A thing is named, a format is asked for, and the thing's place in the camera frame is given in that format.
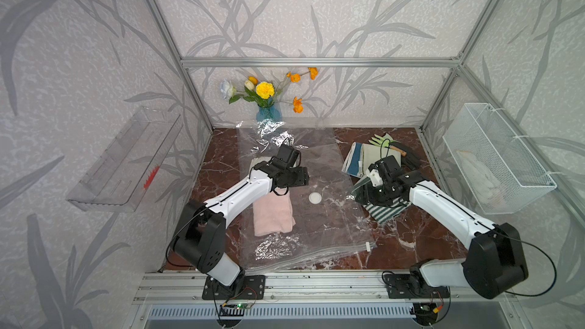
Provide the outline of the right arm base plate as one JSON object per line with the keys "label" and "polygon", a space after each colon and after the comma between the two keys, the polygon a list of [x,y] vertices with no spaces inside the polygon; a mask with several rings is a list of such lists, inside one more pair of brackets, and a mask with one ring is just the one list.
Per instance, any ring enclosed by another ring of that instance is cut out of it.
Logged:
{"label": "right arm base plate", "polygon": [[442,302],[444,299],[450,298],[448,287],[428,286],[417,275],[396,274],[391,271],[383,271],[381,278],[390,299],[428,299]]}

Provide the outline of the clear plastic vacuum bag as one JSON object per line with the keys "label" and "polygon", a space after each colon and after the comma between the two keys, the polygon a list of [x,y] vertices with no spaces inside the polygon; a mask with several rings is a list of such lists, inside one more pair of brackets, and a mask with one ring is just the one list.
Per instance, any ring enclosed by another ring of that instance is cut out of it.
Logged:
{"label": "clear plastic vacuum bag", "polygon": [[[309,184],[277,196],[289,195],[296,221],[290,233],[254,236],[253,209],[239,216],[239,263],[251,274],[310,267],[362,251],[371,251],[374,242],[366,210],[349,195],[350,176],[332,129],[291,128],[285,123],[263,121],[238,130],[239,167],[248,175],[253,158],[273,157],[282,144],[301,152],[300,164],[307,167]],[[320,204],[309,202],[310,193],[322,196]]]}

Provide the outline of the green white striped towel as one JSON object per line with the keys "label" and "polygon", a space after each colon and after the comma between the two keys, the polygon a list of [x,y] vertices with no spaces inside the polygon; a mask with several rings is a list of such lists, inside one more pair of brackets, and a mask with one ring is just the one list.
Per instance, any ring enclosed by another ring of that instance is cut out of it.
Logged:
{"label": "green white striped towel", "polygon": [[394,199],[388,207],[373,205],[367,202],[366,190],[371,187],[370,178],[364,177],[353,186],[349,198],[355,200],[369,213],[370,217],[375,220],[378,225],[384,225],[395,217],[399,216],[411,206],[411,202],[407,202],[401,197]]}

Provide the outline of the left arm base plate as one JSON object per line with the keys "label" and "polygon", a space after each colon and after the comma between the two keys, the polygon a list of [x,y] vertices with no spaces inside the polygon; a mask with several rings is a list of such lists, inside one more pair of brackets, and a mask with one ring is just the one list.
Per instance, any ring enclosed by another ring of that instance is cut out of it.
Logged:
{"label": "left arm base plate", "polygon": [[266,277],[264,275],[255,276],[238,276],[236,281],[230,285],[222,285],[219,281],[212,277],[207,277],[204,284],[202,299],[206,301],[212,300],[234,300],[234,299],[249,299],[258,300],[264,298],[264,291],[266,289]]}

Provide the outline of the pink fluffy towel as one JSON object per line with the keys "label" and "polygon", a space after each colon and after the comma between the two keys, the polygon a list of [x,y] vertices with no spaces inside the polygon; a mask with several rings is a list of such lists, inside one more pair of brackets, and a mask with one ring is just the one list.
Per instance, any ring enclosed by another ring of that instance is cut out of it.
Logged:
{"label": "pink fluffy towel", "polygon": [[255,237],[290,233],[296,224],[288,194],[277,196],[275,193],[269,193],[254,201],[252,209]]}

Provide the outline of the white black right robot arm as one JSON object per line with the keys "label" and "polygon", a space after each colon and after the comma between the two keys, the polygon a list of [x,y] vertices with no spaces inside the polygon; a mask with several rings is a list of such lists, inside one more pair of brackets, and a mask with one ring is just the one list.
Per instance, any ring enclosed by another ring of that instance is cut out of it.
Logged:
{"label": "white black right robot arm", "polygon": [[466,248],[463,258],[426,260],[410,269],[413,292],[426,287],[467,287],[485,299],[525,281],[529,276],[519,232],[508,223],[501,225],[463,206],[419,172],[397,178],[362,178],[351,191],[356,202],[389,208],[410,202],[430,214]]}

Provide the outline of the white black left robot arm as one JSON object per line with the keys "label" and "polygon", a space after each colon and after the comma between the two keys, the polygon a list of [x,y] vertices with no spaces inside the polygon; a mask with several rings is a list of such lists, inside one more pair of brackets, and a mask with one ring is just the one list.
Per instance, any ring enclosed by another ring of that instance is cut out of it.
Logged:
{"label": "white black left robot arm", "polygon": [[227,228],[260,198],[276,194],[278,189],[290,190],[308,184],[306,167],[280,167],[262,161],[225,193],[188,208],[186,221],[179,224],[167,252],[175,253],[220,285],[238,289],[245,274],[243,268],[225,253]]}

